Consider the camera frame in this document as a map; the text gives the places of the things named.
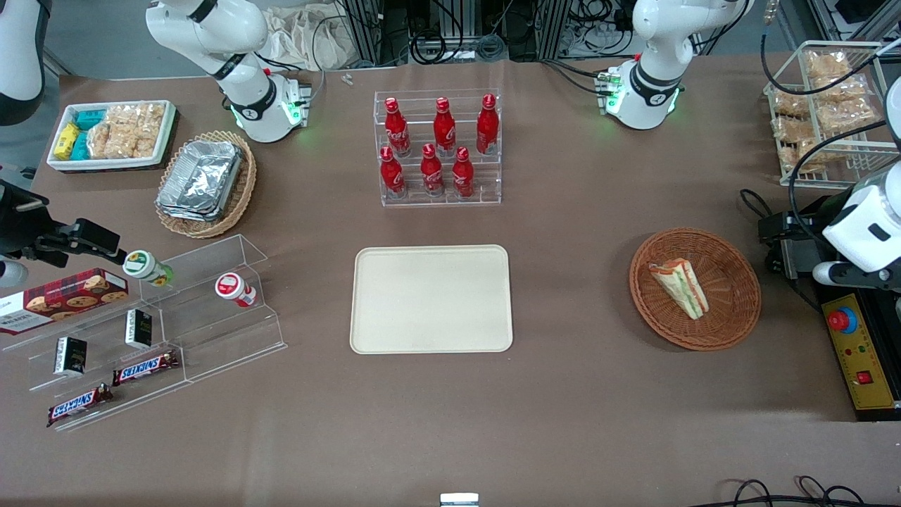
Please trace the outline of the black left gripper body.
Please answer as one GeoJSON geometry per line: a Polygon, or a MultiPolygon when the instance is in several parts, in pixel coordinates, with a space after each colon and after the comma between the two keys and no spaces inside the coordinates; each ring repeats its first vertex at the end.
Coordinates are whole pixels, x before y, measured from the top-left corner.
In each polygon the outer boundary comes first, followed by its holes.
{"type": "Polygon", "coordinates": [[[817,239],[806,239],[800,243],[802,257],[807,262],[842,261],[843,257],[833,245],[825,241],[823,231],[840,214],[844,200],[814,200],[801,210],[805,224],[817,239]]]}

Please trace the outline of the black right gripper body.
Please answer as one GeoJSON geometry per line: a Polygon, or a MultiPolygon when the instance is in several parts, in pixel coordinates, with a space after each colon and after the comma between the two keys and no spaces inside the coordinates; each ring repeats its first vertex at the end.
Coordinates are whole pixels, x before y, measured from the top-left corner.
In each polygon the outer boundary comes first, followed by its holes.
{"type": "Polygon", "coordinates": [[[1,254],[20,258],[42,235],[53,232],[49,200],[4,180],[1,184],[1,254]]]}

